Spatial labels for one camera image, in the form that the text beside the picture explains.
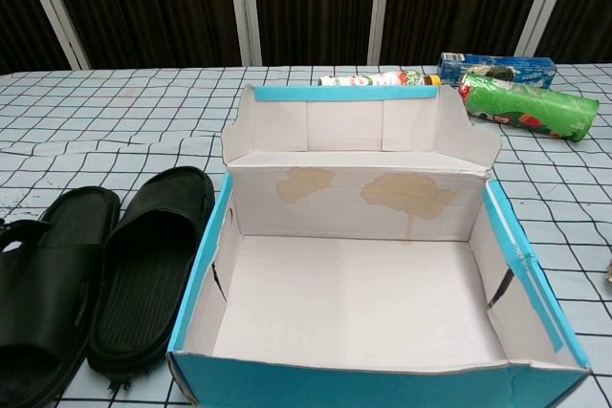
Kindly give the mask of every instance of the black slipper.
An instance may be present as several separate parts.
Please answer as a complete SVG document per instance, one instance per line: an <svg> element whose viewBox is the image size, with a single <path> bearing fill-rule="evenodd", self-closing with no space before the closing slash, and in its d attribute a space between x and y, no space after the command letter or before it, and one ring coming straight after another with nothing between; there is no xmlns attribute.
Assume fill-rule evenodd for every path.
<svg viewBox="0 0 612 408"><path fill-rule="evenodd" d="M213 206L206 174L169 169L142 186L108 238L87 359L112 385L164 356Z"/></svg>
<svg viewBox="0 0 612 408"><path fill-rule="evenodd" d="M78 370L119 207L115 193L88 186L61 195L40 222L0 225L0 251L23 243L0 253L0 407L42 406Z"/></svg>

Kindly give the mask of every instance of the curtain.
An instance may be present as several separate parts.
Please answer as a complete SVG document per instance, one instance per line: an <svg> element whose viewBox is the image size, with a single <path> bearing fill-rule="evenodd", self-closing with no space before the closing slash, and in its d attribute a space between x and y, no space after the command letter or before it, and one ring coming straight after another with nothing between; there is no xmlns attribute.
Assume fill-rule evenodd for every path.
<svg viewBox="0 0 612 408"><path fill-rule="evenodd" d="M513 55L533 0L387 0L381 64L435 64L440 52Z"/></svg>
<svg viewBox="0 0 612 408"><path fill-rule="evenodd" d="M558 63L612 62L612 0L557 0L538 56Z"/></svg>
<svg viewBox="0 0 612 408"><path fill-rule="evenodd" d="M257 0L265 65L364 64L372 0Z"/></svg>
<svg viewBox="0 0 612 408"><path fill-rule="evenodd" d="M93 68L240 65L232 0L64 0Z"/></svg>
<svg viewBox="0 0 612 408"><path fill-rule="evenodd" d="M70 69L38 0L0 0L0 75Z"/></svg>

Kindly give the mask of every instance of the snack box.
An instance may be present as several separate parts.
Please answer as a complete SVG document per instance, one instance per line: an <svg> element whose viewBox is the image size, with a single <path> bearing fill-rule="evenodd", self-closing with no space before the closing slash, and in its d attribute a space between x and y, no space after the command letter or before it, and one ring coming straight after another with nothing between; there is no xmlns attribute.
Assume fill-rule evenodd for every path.
<svg viewBox="0 0 612 408"><path fill-rule="evenodd" d="M589 364L449 86L247 86L168 348L210 408L545 407Z"/></svg>
<svg viewBox="0 0 612 408"><path fill-rule="evenodd" d="M484 56L442 53L438 75L443 84L458 86L466 73L550 88L557 66L548 57Z"/></svg>

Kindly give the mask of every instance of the green can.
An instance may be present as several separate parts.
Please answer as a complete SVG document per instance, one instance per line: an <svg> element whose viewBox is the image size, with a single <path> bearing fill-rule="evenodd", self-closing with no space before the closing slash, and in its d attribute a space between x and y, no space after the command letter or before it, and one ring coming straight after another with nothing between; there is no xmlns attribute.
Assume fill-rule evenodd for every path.
<svg viewBox="0 0 612 408"><path fill-rule="evenodd" d="M589 132L599 103L536 86L465 74L459 94L475 117L579 141Z"/></svg>

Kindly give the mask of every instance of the tablecloth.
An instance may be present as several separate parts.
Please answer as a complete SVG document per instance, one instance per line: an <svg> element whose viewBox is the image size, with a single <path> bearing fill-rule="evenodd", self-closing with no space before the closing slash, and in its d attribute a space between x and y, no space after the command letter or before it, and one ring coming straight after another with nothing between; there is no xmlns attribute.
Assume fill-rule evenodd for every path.
<svg viewBox="0 0 612 408"><path fill-rule="evenodd" d="M241 88L317 84L322 75L398 66L248 67L30 72L0 76L0 217L37 218L65 190L102 185L121 208L155 173L204 169L219 191L220 131L236 116ZM432 66L402 67L433 74ZM578 143L476 119L500 134L494 173L538 254L548 282L588 353L593 374L561 406L612 400L612 64L561 65L553 89L596 98L599 113ZM161 362L128 388L86 363L59 408L186 405Z"/></svg>

